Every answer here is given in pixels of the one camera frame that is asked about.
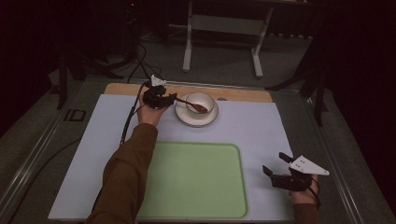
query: brown sleeve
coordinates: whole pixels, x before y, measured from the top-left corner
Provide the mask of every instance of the brown sleeve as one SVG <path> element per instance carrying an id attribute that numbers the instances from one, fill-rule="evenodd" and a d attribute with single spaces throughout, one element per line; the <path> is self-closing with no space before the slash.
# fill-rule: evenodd
<path id="1" fill-rule="evenodd" d="M 107 162 L 102 193 L 86 223 L 134 223 L 143 202 L 158 131 L 139 124 Z"/>
<path id="2" fill-rule="evenodd" d="M 313 203 L 296 203 L 293 205 L 295 224 L 319 223 L 318 209 Z"/>

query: white plate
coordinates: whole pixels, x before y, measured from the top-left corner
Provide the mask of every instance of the white plate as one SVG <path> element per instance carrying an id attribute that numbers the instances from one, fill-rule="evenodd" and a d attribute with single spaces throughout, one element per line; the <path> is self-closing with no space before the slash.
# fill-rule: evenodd
<path id="1" fill-rule="evenodd" d="M 186 98 L 189 96 L 189 94 L 186 94 L 182 96 L 180 99 L 186 100 Z M 212 111 L 206 115 L 204 118 L 201 119 L 196 119 L 191 116 L 191 111 L 187 108 L 185 103 L 177 102 L 175 106 L 175 111 L 179 119 L 181 121 L 185 122 L 186 124 L 192 126 L 192 127 L 203 127 L 215 120 L 218 117 L 219 113 L 219 106 L 215 102 L 215 105 L 213 106 Z"/>

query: green tray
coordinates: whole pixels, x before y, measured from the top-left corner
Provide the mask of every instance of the green tray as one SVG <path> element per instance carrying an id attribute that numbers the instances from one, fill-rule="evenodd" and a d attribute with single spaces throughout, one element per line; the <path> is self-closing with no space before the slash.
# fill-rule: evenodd
<path id="1" fill-rule="evenodd" d="M 137 219 L 238 218 L 247 211 L 236 145 L 157 142 Z"/>

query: cable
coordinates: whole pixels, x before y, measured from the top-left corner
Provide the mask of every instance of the cable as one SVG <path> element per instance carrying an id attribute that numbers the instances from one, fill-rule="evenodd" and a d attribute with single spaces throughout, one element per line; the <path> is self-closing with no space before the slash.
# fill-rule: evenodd
<path id="1" fill-rule="evenodd" d="M 46 162 L 44 162 L 44 164 L 40 167 L 40 169 L 37 171 L 37 173 L 35 174 L 35 176 L 33 176 L 32 182 L 29 184 L 29 186 L 27 187 L 26 191 L 23 193 L 22 198 L 20 200 L 20 202 L 18 203 L 17 207 L 15 208 L 14 213 L 11 216 L 11 219 L 9 220 L 8 224 L 11 224 L 12 221 L 14 220 L 15 216 L 17 215 L 17 212 L 20 210 L 22 203 L 24 202 L 30 188 L 33 186 L 33 184 L 35 183 L 35 181 L 37 180 L 38 175 L 41 174 L 41 172 L 44 170 L 44 168 L 48 165 L 48 163 L 50 163 L 50 161 L 53 160 L 53 158 L 55 158 L 59 153 L 61 153 L 62 151 L 64 151 L 65 149 L 67 149 L 68 147 L 73 146 L 76 142 L 80 141 L 81 138 L 74 140 L 73 142 L 67 144 L 66 146 L 62 147 L 61 149 L 59 149 L 57 152 L 55 152 L 51 157 L 49 157 L 49 159 L 46 160 Z"/>
<path id="2" fill-rule="evenodd" d="M 146 68 L 143 65 L 143 61 L 140 59 L 140 57 L 136 57 L 136 59 L 139 61 L 140 66 L 143 68 L 143 72 L 145 73 L 146 78 L 150 80 L 149 73 L 148 71 L 146 71 Z"/>
<path id="3" fill-rule="evenodd" d="M 161 76 L 161 73 L 163 72 L 163 70 L 158 67 L 158 66 L 154 66 L 154 65 L 150 65 L 148 64 L 146 61 L 142 60 L 143 64 L 145 64 L 153 73 L 155 73 L 155 75 L 157 75 L 158 77 Z"/>
<path id="4" fill-rule="evenodd" d="M 127 83 L 130 82 L 130 80 L 131 80 L 132 76 L 134 75 L 134 72 L 136 71 L 136 69 L 137 69 L 139 66 L 142 66 L 142 67 L 143 67 L 142 61 L 146 58 L 146 53 L 147 53 L 146 48 L 145 48 L 143 45 L 141 45 L 140 43 L 139 43 L 138 45 L 141 46 L 141 47 L 143 48 L 143 51 L 144 51 L 143 57 L 142 57 L 142 60 L 138 60 L 139 63 L 138 63 L 137 66 L 134 68 L 134 70 L 131 72 L 131 74 L 128 76 Z"/>
<path id="5" fill-rule="evenodd" d="M 139 107 L 136 109 L 136 111 L 135 111 L 134 113 L 132 113 L 131 117 L 132 117 L 137 111 L 139 111 L 143 106 L 146 106 L 146 105 L 141 105 L 141 106 L 139 106 Z M 126 126 L 126 127 L 129 126 L 130 118 L 128 117 L 128 119 L 129 119 L 129 120 L 127 120 L 128 125 L 125 123 L 125 126 Z M 123 140 L 124 140 L 124 139 L 125 139 L 125 135 L 124 135 L 124 133 L 122 133 L 122 138 L 121 138 L 120 146 L 123 144 Z M 93 210 L 95 209 L 95 206 L 96 206 L 96 204 L 97 204 L 97 202 L 98 202 L 100 196 L 102 195 L 102 189 L 103 189 L 103 187 L 100 188 L 99 193 L 98 193 L 98 195 L 96 196 L 96 199 L 95 199 L 95 202 L 93 203 L 91 212 L 93 212 Z"/>
<path id="6" fill-rule="evenodd" d="M 129 112 L 128 118 L 125 122 L 123 131 L 122 131 L 120 146 L 125 142 L 125 136 L 128 131 L 129 123 L 131 122 L 132 116 L 137 112 L 137 110 L 139 110 L 142 107 L 142 106 L 140 106 L 136 111 L 134 111 L 136 109 L 136 105 L 137 105 L 137 101 L 139 100 L 140 93 L 142 92 L 143 87 L 145 87 L 147 84 L 148 84 L 148 82 L 146 81 L 146 82 L 142 83 L 142 85 L 139 88 L 139 92 L 137 93 L 136 99 L 134 100 L 134 105 L 132 106 L 131 111 Z"/>
<path id="7" fill-rule="evenodd" d="M 314 178 L 311 178 L 311 180 L 313 180 L 313 181 L 317 184 L 317 186 L 318 186 L 318 193 L 315 193 L 315 192 L 312 190 L 311 187 L 309 187 L 308 189 L 309 189 L 309 191 L 311 191 L 311 193 L 315 196 L 315 198 L 316 198 L 316 200 L 317 200 L 317 208 L 320 208 L 321 202 L 320 202 L 320 199 L 319 199 L 319 191 L 320 191 L 319 183 L 318 183 L 318 181 L 317 181 L 316 179 L 314 179 Z"/>
<path id="8" fill-rule="evenodd" d="M 145 56 L 146 56 L 147 49 L 146 49 L 142 44 L 140 44 L 140 43 L 139 43 L 139 46 L 143 48 L 143 50 L 145 51 Z M 149 74 L 147 73 L 147 71 L 146 71 L 146 69 L 145 69 L 145 67 L 144 67 L 143 64 L 142 64 L 142 68 L 143 68 L 143 70 L 144 70 L 144 72 L 145 72 L 145 74 L 146 74 L 146 77 L 148 78 L 148 80 L 150 80 L 150 76 L 149 76 Z M 157 75 L 158 75 L 158 77 L 159 77 L 160 79 L 163 80 L 163 77 L 161 77 L 160 74 L 157 74 Z"/>

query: spoon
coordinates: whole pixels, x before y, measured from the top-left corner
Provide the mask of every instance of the spoon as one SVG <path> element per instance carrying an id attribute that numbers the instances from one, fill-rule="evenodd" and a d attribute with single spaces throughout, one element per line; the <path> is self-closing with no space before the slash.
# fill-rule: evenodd
<path id="1" fill-rule="evenodd" d="M 176 98 L 176 100 L 179 101 L 179 102 L 182 102 L 182 103 L 186 103 L 186 104 L 188 104 L 188 105 L 191 105 L 191 106 L 194 107 L 194 109 L 196 109 L 196 110 L 198 111 L 198 113 L 200 113 L 200 114 L 207 113 L 207 109 L 206 109 L 206 107 L 204 107 L 203 105 L 193 104 L 193 103 L 190 103 L 190 102 L 188 102 L 188 101 L 185 101 L 185 100 L 182 100 L 182 99 L 179 99 L 179 98 Z"/>

